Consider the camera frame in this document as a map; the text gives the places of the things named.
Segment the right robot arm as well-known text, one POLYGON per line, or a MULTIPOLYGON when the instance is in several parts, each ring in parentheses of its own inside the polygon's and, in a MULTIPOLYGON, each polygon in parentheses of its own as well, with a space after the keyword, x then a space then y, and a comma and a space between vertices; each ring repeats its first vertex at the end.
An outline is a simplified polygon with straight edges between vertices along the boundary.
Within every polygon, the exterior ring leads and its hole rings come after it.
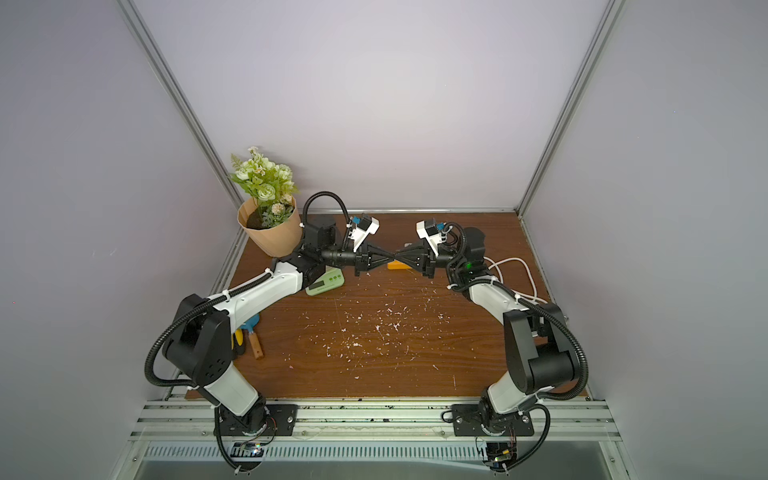
POLYGON ((483 424, 521 415, 541 399, 565 401, 584 391, 589 379, 586 352, 561 309, 507 287, 497 265, 486 258, 481 230, 430 220, 417 223, 416 232, 420 242, 397 251, 395 259, 429 278, 443 269, 449 290, 502 325, 506 372, 481 397, 483 424))

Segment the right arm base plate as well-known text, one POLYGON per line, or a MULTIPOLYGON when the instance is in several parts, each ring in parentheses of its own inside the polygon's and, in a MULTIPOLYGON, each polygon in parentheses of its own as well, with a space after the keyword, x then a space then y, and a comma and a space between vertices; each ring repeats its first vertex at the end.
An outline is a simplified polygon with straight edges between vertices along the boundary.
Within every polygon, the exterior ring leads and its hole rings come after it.
POLYGON ((513 412, 498 414, 482 402, 459 403, 441 414, 441 418, 452 425, 457 437, 532 437, 534 427, 528 413, 513 412))

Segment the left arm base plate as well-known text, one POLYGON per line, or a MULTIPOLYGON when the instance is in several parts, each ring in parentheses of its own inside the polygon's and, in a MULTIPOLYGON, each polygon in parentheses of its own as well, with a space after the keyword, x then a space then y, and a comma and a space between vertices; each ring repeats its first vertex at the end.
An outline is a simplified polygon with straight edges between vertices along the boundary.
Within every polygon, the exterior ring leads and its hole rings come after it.
POLYGON ((237 416, 219 406, 214 413, 214 420, 221 436, 291 436, 297 412, 296 404, 267 403, 255 405, 245 415, 237 416))

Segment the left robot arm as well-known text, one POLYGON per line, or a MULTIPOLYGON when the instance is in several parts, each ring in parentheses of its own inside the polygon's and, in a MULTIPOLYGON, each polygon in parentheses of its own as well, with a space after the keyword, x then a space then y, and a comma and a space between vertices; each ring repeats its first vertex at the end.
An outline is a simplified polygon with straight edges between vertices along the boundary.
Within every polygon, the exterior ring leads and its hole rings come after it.
POLYGON ((335 220, 312 220, 304 209, 298 244, 274 258, 264 273, 214 296, 185 298, 176 318, 150 347, 144 362, 146 380, 159 387, 197 390, 244 431, 259 429, 267 417, 266 400, 234 364, 235 333, 267 307, 315 283, 328 267, 350 266, 361 273, 393 257, 367 243, 379 229, 377 219, 342 213, 345 230, 339 232, 335 220))

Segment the green electronic scale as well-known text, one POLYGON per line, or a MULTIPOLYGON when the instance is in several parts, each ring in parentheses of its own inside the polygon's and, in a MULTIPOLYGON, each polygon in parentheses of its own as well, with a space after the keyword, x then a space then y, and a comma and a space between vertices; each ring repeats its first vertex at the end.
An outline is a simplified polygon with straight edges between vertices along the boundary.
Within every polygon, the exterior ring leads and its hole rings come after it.
POLYGON ((335 267, 327 267, 323 275, 321 275, 314 283, 305 288, 305 292, 309 296, 317 296, 340 288, 344 285, 344 283, 345 278, 341 269, 335 267))

